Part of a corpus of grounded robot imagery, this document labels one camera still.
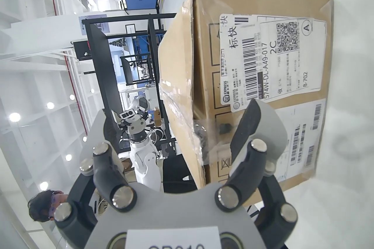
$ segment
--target eyeglasses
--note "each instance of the eyeglasses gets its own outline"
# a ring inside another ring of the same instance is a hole
[[[48,212],[49,218],[53,218],[53,216],[55,214],[56,207],[54,207],[53,204],[55,204],[56,202],[57,202],[57,197],[56,197],[55,194],[52,194],[52,196],[51,196],[51,207],[49,208],[49,212]]]

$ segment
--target qr code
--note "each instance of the qr code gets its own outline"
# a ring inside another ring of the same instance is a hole
[[[298,22],[277,23],[277,53],[294,51],[299,49]]]

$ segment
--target white floor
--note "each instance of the white floor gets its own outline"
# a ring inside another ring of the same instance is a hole
[[[335,0],[333,64],[316,177],[286,192],[297,248],[374,248],[374,0]]]

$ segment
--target robotic hand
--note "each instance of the robotic hand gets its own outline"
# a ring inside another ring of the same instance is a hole
[[[56,225],[73,248],[124,248],[132,230],[146,233],[148,229],[214,226],[222,249],[279,249],[291,234],[297,212],[286,202],[273,175],[287,133],[266,103],[251,100],[242,116],[230,144],[233,164],[227,182],[186,194],[164,194],[139,183],[130,186],[103,133],[91,134],[100,127],[103,132],[103,115],[98,114],[88,135],[87,142],[96,143],[93,158],[89,157],[92,162],[85,159],[81,164],[82,173],[67,202],[55,212]],[[111,206],[99,221],[88,206],[95,188]],[[264,207],[252,222],[241,206],[256,188]]]

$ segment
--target white label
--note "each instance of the white label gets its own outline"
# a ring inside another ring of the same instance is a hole
[[[287,130],[288,144],[278,159],[275,176],[284,181],[314,169],[326,99],[275,110]]]
[[[125,249],[217,249],[218,227],[190,229],[130,229]]]
[[[249,23],[229,26],[222,16],[221,64],[227,76],[221,77],[221,103],[229,103],[232,112],[246,109],[252,98],[270,102],[320,90],[326,22],[280,17],[259,22],[269,17],[249,16]]]
[[[237,25],[253,25],[260,22],[291,19],[292,17],[277,17],[266,15],[232,15],[221,14],[219,17],[219,38],[221,46],[221,79],[220,95],[221,104],[229,105],[232,102],[232,94],[229,89],[229,79],[227,75],[225,50],[228,50],[232,44],[237,44],[236,27]]]

